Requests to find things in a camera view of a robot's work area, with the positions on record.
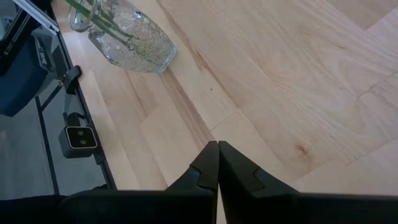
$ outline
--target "wooden table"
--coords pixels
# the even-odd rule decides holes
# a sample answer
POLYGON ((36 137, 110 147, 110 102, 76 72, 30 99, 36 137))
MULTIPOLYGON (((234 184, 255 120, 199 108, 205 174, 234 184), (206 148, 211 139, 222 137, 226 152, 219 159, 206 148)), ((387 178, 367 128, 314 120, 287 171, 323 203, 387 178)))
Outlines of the wooden table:
POLYGON ((299 191, 398 194, 398 1, 131 0, 178 53, 108 63, 53 9, 118 189, 164 189, 212 139, 299 191))

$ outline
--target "blue fabric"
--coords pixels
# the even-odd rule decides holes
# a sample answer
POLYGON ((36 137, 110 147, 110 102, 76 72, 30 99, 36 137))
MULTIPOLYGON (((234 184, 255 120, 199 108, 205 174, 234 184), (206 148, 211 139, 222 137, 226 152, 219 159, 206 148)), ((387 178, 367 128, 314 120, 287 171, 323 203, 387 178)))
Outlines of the blue fabric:
POLYGON ((40 90, 48 72, 40 67, 34 38, 30 38, 0 77, 0 114, 14 116, 40 90))

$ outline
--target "wood grain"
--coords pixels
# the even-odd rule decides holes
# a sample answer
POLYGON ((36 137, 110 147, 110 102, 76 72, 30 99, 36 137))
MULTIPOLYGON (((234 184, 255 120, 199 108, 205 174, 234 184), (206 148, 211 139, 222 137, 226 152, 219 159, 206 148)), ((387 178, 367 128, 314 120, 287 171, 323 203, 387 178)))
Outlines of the wood grain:
POLYGON ((119 188, 164 189, 217 139, 299 190, 398 195, 397 1, 131 2, 177 46, 164 73, 107 63, 53 1, 119 188))

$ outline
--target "textured glass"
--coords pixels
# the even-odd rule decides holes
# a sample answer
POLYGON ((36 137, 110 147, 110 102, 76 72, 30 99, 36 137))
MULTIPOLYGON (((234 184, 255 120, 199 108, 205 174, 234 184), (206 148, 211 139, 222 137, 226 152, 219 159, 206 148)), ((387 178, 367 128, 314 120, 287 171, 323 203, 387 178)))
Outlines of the textured glass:
MULTIPOLYGON (((176 54, 164 31, 126 0, 98 1, 88 37, 106 59, 125 70, 163 72, 176 54)), ((91 1, 81 4, 95 10, 91 1)))

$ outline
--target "clear glass vase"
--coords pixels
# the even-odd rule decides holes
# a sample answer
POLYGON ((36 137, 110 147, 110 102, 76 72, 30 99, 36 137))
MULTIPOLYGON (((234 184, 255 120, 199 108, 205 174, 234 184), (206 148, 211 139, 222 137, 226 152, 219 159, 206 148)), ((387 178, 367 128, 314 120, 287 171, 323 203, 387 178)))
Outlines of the clear glass vase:
POLYGON ((177 50, 166 33, 128 0, 72 3, 70 27, 77 32, 88 31, 89 39, 111 64, 125 70, 159 73, 174 58, 177 50))

